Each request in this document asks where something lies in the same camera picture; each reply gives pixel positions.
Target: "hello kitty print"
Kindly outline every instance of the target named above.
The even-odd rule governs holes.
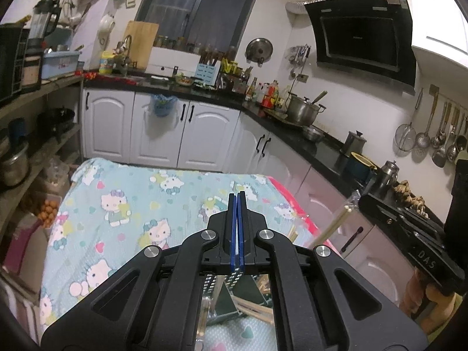
[[[90,159],[72,176],[47,248],[41,293],[41,325],[50,326],[85,299],[144,247],[175,247],[206,229],[210,217],[228,209],[230,193],[245,191],[247,207],[268,227],[296,244],[312,240],[297,206],[270,178],[252,174],[166,170]]]

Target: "range hood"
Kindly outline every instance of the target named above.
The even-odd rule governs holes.
[[[415,93],[408,0],[314,0],[294,9],[302,11],[302,4],[314,28],[317,65]]]

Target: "white cabinet door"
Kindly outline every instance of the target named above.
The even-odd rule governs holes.
[[[321,232],[331,223],[334,213],[343,209],[346,200],[313,167],[310,168],[295,197],[299,206],[309,215],[309,218]],[[346,256],[364,239],[372,227],[359,212],[353,212],[345,223],[330,236],[329,240],[341,252],[342,247],[357,232],[354,240],[343,250],[343,256]]]
[[[85,157],[130,162],[130,129],[135,92],[83,91]]]
[[[268,134],[264,127],[242,113],[235,128],[223,172],[254,173]]]
[[[223,168],[239,111],[190,102],[177,166],[220,172]]]
[[[255,173],[273,177],[296,195],[310,164],[273,134],[260,146],[260,153]]]
[[[468,23],[455,0],[412,0],[413,46],[468,67]]]
[[[147,111],[150,100],[146,93],[135,94],[130,162],[175,168],[190,102],[179,99],[168,116],[157,117]]]
[[[399,304],[414,268],[399,249],[374,227],[345,258],[390,301]]]

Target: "blender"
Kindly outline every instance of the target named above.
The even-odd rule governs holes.
[[[22,93],[41,88],[41,72],[44,60],[42,43],[44,37],[57,27],[60,12],[60,0],[41,0],[33,9],[30,34],[27,39],[24,58]]]

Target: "metal screw cap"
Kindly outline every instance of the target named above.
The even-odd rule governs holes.
[[[326,247],[325,245],[319,245],[315,249],[315,253],[317,253],[317,255],[319,255],[321,257],[327,257],[327,256],[330,256],[331,250],[330,250],[330,248]]]
[[[273,231],[271,231],[271,230],[261,230],[260,233],[259,233],[259,236],[260,236],[262,239],[269,240],[269,239],[271,239],[273,236],[275,236],[275,234],[274,234]]]
[[[213,240],[216,237],[216,232],[213,230],[205,230],[202,232],[202,238],[205,240]]]
[[[144,250],[143,253],[146,257],[156,257],[157,255],[159,255],[159,248],[151,246],[146,248],[146,250]]]

